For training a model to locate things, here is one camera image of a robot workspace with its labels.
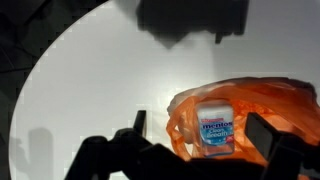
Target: orange plastic bag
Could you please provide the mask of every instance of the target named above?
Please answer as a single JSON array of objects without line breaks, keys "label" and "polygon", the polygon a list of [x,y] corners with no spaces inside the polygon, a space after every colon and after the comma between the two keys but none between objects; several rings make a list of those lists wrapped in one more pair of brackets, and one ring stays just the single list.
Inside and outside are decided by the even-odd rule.
[{"label": "orange plastic bag", "polygon": [[[185,160],[203,157],[195,105],[228,100],[234,109],[235,152],[216,158],[241,158],[266,165],[266,160],[244,134],[246,116],[257,112],[278,130],[292,132],[307,143],[320,141],[320,108],[311,84],[288,78],[240,78],[191,89],[175,96],[168,107],[167,132],[174,151]],[[186,144],[192,144],[189,153]]]}]

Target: white container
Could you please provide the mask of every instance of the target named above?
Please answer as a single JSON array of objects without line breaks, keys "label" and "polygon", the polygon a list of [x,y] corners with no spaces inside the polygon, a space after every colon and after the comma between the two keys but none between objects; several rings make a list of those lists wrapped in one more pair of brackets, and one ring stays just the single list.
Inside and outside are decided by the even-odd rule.
[{"label": "white container", "polygon": [[200,144],[205,157],[234,152],[233,108],[228,101],[213,100],[196,105]]}]

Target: white surface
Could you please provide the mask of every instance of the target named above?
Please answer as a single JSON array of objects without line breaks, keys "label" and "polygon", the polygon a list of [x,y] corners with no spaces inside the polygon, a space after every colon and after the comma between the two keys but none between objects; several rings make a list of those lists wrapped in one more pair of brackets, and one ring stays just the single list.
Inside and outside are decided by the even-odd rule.
[{"label": "white surface", "polygon": [[110,138],[139,109],[148,111],[148,140],[170,147],[166,108],[189,88],[241,76],[320,85],[319,1],[251,0],[244,36],[215,45],[213,35],[191,33],[172,49],[138,30],[136,5],[113,0],[96,8],[37,63],[12,120],[14,180],[63,179],[85,137]]}]

